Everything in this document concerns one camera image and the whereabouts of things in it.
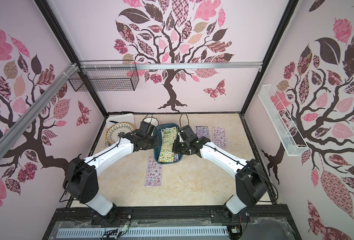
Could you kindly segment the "dark purple sticker sheet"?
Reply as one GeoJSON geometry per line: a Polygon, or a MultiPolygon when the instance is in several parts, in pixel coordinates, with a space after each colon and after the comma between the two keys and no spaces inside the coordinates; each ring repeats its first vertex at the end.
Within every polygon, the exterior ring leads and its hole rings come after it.
{"type": "Polygon", "coordinates": [[[209,128],[207,126],[196,126],[196,134],[201,143],[210,142],[209,128]]]}

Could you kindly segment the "lilac 3D animal sticker sheet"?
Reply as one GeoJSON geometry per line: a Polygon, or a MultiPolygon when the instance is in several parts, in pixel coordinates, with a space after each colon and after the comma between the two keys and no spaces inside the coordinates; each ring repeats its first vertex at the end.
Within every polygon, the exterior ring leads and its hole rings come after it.
{"type": "Polygon", "coordinates": [[[213,143],[221,149],[227,148],[227,137],[225,129],[213,128],[213,143]]]}

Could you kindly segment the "green animal sticker sheet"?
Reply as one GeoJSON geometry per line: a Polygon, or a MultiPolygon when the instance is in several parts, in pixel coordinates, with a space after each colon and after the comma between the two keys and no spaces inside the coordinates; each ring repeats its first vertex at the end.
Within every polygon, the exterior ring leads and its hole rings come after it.
{"type": "Polygon", "coordinates": [[[173,144],[177,137],[177,128],[166,128],[162,130],[162,145],[160,155],[158,158],[159,163],[174,163],[179,157],[173,152],[173,144]]]}

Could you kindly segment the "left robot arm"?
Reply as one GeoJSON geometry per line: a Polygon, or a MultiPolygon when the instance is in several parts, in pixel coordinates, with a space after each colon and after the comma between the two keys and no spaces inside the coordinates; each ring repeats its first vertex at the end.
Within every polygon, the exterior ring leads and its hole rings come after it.
{"type": "Polygon", "coordinates": [[[153,134],[154,129],[154,125],[142,121],[139,129],[124,134],[105,150],[85,159],[76,157],[71,160],[63,182],[64,191],[99,216],[113,221],[118,215],[117,206],[100,191],[99,177],[121,158],[157,148],[159,138],[153,134]]]}

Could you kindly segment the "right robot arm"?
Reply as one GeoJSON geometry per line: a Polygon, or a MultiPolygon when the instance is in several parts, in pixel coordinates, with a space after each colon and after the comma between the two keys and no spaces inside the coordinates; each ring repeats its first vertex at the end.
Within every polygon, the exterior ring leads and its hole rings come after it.
{"type": "Polygon", "coordinates": [[[223,211],[229,216],[234,216],[247,207],[254,207],[269,189],[269,181],[259,161],[238,158],[210,139],[198,138],[190,126],[178,130],[173,152],[186,156],[197,155],[211,161],[235,179],[236,193],[223,206],[223,211]]]}

